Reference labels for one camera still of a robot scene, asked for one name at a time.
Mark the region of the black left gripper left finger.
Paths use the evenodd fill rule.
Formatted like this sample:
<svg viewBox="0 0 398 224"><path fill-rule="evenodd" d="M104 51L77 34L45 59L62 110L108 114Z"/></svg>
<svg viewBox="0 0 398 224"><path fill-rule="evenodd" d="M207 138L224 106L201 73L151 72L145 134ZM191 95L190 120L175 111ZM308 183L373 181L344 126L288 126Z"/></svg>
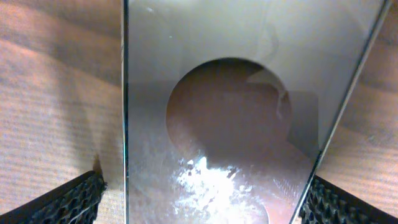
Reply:
<svg viewBox="0 0 398 224"><path fill-rule="evenodd" d="M93 170L1 215L1 224L93 224L107 188Z"/></svg>

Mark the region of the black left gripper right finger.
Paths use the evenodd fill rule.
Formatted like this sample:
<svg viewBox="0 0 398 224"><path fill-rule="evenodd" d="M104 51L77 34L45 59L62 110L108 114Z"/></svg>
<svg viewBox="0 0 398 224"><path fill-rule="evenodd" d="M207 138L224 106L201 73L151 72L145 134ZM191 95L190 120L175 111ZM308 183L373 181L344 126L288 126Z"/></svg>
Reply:
<svg viewBox="0 0 398 224"><path fill-rule="evenodd" d="M315 176L298 215L301 224L397 224L397 218Z"/></svg>

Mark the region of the Samsung Galaxy smartphone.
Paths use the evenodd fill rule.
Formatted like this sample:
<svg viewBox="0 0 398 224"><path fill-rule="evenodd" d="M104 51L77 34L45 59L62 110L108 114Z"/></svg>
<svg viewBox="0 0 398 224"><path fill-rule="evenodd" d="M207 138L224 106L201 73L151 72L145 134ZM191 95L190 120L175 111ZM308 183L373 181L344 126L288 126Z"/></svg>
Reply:
<svg viewBox="0 0 398 224"><path fill-rule="evenodd" d="M126 223L301 223L390 6L124 1Z"/></svg>

